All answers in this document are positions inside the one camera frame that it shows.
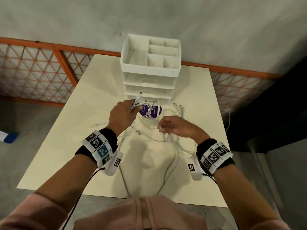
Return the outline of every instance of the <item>purple sticker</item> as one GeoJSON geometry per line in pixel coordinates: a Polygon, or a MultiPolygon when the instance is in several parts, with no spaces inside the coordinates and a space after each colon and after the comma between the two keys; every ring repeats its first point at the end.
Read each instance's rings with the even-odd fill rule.
{"type": "MultiPolygon", "coordinates": [[[[147,116],[146,116],[146,113],[148,112],[149,109],[150,109],[150,106],[148,106],[148,105],[143,105],[143,109],[140,110],[140,114],[141,114],[142,116],[147,117],[147,116]]],[[[161,114],[161,112],[162,112],[162,107],[160,107],[160,106],[154,106],[153,109],[151,110],[150,116],[151,116],[152,118],[157,118],[157,117],[161,114]]]]}

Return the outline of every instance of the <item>table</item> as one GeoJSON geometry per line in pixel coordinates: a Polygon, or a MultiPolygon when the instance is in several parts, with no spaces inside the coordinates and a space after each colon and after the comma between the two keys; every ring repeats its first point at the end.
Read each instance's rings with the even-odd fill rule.
{"type": "MultiPolygon", "coordinates": [[[[90,127],[108,122],[110,110],[118,101],[125,99],[119,60],[119,57],[106,55],[96,54],[93,57],[17,188],[37,189],[74,156],[82,139],[94,129],[105,126],[90,127]]],[[[182,66],[173,97],[174,102],[184,106],[185,119],[228,146],[208,69],[182,66]]],[[[168,108],[175,110],[173,106],[162,107],[168,108]]],[[[166,110],[164,114],[171,115],[172,112],[166,110]]],[[[163,139],[157,129],[149,130],[141,121],[144,122],[137,117],[133,126],[154,139],[163,139]]],[[[185,149],[196,151],[196,144],[191,139],[180,138],[179,143],[185,149]]],[[[174,146],[134,132],[124,140],[121,151],[124,153],[121,168],[131,195],[156,194],[162,185],[166,167],[174,157],[174,146]]],[[[179,154],[177,158],[178,164],[161,194],[177,203],[226,207],[217,185],[207,177],[202,181],[192,180],[185,155],[179,154]]],[[[118,170],[111,177],[97,173],[83,194],[127,197],[118,170]]]]}

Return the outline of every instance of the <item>orange metal frame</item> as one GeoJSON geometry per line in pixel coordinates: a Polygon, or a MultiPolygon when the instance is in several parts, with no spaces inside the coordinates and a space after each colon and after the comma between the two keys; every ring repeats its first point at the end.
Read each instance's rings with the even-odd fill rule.
{"type": "MultiPolygon", "coordinates": [[[[84,48],[84,47],[67,46],[67,45],[62,45],[62,44],[39,42],[39,41],[29,41],[29,40],[15,39],[15,38],[0,37],[0,43],[52,50],[57,60],[59,61],[60,65],[62,66],[64,72],[66,73],[67,77],[71,81],[71,84],[74,87],[76,87],[76,85],[78,84],[78,79],[76,78],[75,73],[73,72],[71,66],[69,65],[69,62],[67,58],[65,57],[63,51],[77,52],[77,53],[82,53],[82,54],[102,54],[102,55],[118,56],[118,57],[120,57],[121,55],[120,52],[104,51],[104,50],[89,49],[89,48],[84,48]]],[[[264,78],[264,79],[269,79],[269,80],[277,80],[278,78],[282,76],[280,74],[263,73],[263,72],[243,70],[243,69],[234,69],[234,68],[220,67],[220,66],[214,66],[214,65],[192,63],[192,62],[186,62],[186,61],[182,61],[181,64],[187,65],[187,66],[208,68],[211,72],[230,73],[233,75],[242,75],[246,77],[257,77],[257,78],[264,78]]],[[[46,104],[46,105],[52,105],[52,106],[62,106],[62,107],[64,106],[64,104],[61,104],[61,103],[26,100],[26,99],[20,99],[20,98],[5,98],[5,99],[14,100],[14,101],[25,101],[25,102],[37,103],[37,104],[46,104]]]]}

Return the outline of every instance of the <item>white plastic organizer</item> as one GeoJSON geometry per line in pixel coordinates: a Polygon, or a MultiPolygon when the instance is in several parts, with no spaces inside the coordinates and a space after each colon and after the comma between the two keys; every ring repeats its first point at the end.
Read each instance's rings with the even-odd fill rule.
{"type": "Polygon", "coordinates": [[[169,105],[181,68],[180,41],[128,34],[120,65],[129,99],[141,91],[147,101],[169,105]]]}

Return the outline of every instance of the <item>person's left hand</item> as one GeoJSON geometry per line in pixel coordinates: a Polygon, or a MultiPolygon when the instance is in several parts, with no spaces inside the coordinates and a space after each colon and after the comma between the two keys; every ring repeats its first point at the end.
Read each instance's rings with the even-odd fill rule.
{"type": "Polygon", "coordinates": [[[111,129],[118,137],[123,131],[131,126],[136,118],[136,114],[143,109],[143,106],[135,107],[131,112],[131,107],[135,99],[118,102],[110,112],[109,124],[106,128],[111,129]]]}

